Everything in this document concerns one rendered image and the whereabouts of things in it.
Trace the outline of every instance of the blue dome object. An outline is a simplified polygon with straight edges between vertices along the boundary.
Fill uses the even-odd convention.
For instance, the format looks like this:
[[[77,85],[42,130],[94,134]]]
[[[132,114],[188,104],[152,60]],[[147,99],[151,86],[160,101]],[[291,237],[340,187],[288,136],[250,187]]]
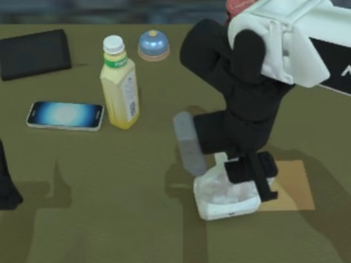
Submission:
[[[168,39],[161,31],[146,31],[140,36],[139,49],[147,56],[162,55],[168,50]]]

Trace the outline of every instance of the table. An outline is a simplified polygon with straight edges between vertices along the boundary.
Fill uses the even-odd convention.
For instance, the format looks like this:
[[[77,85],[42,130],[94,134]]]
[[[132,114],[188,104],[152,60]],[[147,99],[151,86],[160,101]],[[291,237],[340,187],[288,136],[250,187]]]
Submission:
[[[162,25],[167,60],[137,56],[148,25],[6,25],[0,38],[63,28],[73,69],[0,82],[0,138],[24,195],[0,212],[0,263],[351,262],[351,99],[297,87],[283,100],[267,149],[302,159],[316,211],[199,219],[180,163],[172,117],[223,107],[178,61],[190,25]],[[103,104],[102,41],[118,34],[137,64],[141,114],[128,131],[39,130],[25,124],[37,100]]]

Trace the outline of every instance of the bottle neck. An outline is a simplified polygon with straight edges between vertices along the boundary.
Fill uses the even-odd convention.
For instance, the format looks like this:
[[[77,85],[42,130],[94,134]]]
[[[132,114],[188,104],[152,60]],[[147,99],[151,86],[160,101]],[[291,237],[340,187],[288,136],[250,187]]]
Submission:
[[[128,56],[126,51],[122,51],[118,54],[108,54],[104,53],[105,65],[110,68],[121,68],[124,67],[128,61]]]

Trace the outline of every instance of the cardboard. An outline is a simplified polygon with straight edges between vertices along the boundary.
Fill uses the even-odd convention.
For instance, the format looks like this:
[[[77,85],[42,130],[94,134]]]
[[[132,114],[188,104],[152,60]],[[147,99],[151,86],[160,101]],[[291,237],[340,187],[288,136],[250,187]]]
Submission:
[[[277,200],[262,203],[259,211],[315,210],[312,193],[302,161],[277,161],[278,175],[271,189]]]

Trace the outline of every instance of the bottle label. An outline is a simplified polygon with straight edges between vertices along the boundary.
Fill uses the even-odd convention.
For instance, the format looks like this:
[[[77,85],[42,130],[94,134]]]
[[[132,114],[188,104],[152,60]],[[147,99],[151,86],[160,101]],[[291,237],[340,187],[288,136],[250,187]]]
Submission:
[[[124,101],[126,103],[127,121],[130,122],[138,112],[137,78],[135,71],[130,72],[122,82]]]
[[[111,61],[108,59],[105,59],[105,64],[108,67],[111,68],[119,68],[119,67],[123,67],[128,61],[127,56],[125,56],[123,59],[119,60],[119,61]]]

